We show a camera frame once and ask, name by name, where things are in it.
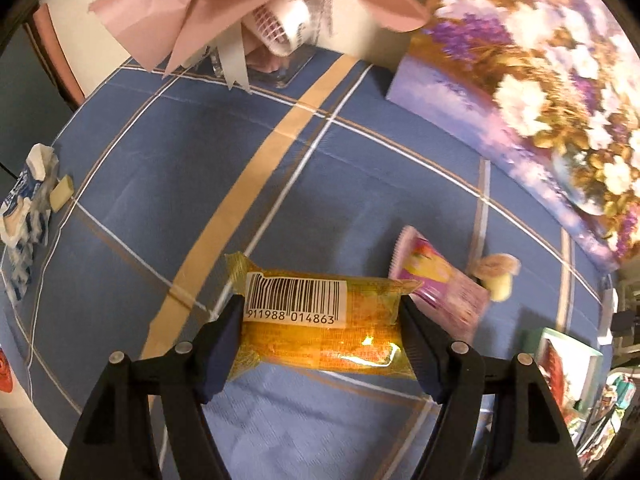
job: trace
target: barcode number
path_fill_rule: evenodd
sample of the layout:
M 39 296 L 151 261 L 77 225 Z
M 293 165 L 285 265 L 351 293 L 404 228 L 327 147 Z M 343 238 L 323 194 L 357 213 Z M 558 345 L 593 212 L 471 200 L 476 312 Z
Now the barcode number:
M 308 278 L 265 278 L 248 272 L 244 320 L 344 328 L 347 282 Z

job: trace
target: wall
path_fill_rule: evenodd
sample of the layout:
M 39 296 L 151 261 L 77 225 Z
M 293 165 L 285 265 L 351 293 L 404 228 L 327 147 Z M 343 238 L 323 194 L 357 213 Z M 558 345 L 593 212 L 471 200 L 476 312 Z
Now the wall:
M 94 0 L 42 0 L 76 79 L 89 95 L 128 54 L 87 12 Z M 395 69 L 410 34 L 381 30 L 358 0 L 334 0 L 334 34 L 323 32 L 320 45 Z

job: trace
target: small yellow block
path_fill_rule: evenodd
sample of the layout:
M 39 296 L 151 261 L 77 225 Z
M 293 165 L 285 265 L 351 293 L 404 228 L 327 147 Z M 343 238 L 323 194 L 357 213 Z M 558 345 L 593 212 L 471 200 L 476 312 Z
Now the small yellow block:
M 49 203 L 54 213 L 62 209 L 62 206 L 68 202 L 74 193 L 74 181 L 71 177 L 65 175 L 54 190 L 49 195 Z

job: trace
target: red object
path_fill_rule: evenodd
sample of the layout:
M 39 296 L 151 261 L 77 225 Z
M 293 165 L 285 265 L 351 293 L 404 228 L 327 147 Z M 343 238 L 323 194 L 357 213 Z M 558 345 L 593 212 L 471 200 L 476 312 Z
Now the red object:
M 14 389 L 14 380 L 11 377 L 11 367 L 6 360 L 4 352 L 0 350 L 0 392 L 10 394 Z
M 562 410 L 564 400 L 564 371 L 562 370 L 562 358 L 551 344 L 547 341 L 542 367 L 549 374 L 549 389 L 556 400 L 556 404 Z

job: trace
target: blue tablecloth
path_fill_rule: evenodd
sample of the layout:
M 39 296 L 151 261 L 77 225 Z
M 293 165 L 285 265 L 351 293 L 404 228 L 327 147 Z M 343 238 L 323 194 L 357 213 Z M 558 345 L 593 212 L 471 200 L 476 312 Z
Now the blue tablecloth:
M 540 326 L 596 347 L 600 277 L 585 254 L 505 174 L 385 101 L 391 78 L 321 50 L 287 89 L 249 95 L 204 64 L 162 78 L 129 61 L 84 103 L 54 143 L 74 200 L 52 216 L 22 303 L 0 299 L 0 344 L 64 442 L 108 355 L 139 356 L 167 306 L 186 323 L 155 337 L 191 338 L 222 302 L 222 254 L 239 250 L 263 267 L 386 276 L 411 224 L 460 269 L 478 254 L 522 262 L 480 353 L 510 357 Z M 206 408 L 232 477 L 251 480 L 409 478 L 437 413 L 413 381 L 274 365 Z M 152 419 L 177 478 L 159 403 Z

